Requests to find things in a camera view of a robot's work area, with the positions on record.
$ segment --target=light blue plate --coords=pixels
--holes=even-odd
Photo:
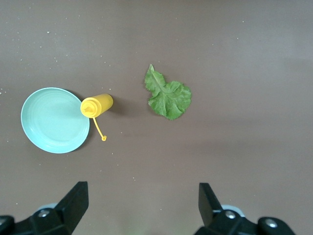
[[[50,153],[68,153],[86,140],[89,118],[80,111],[81,101],[60,88],[43,88],[31,94],[22,112],[22,127],[37,147]]]

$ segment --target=tabletop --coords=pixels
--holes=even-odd
[[[313,2],[23,0],[0,7],[0,214],[17,221],[89,184],[74,235],[192,235],[198,188],[247,219],[312,232]],[[168,120],[149,65],[192,92]],[[21,125],[35,91],[110,94],[76,150],[36,147]]]

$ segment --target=lettuce leaf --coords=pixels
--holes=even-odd
[[[151,92],[148,104],[155,113],[169,120],[179,118],[191,103],[191,91],[181,82],[165,82],[161,73],[149,66],[145,77],[146,89]]]

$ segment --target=yellow squeeze bottle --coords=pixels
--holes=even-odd
[[[112,107],[112,105],[112,96],[110,96],[109,94],[100,94],[84,99],[80,106],[80,111],[82,112],[82,114],[88,118],[93,119],[94,124],[96,125],[96,128],[101,135],[102,141],[105,141],[107,139],[107,136],[104,136],[101,133],[96,121],[96,117],[107,111],[110,107]]]

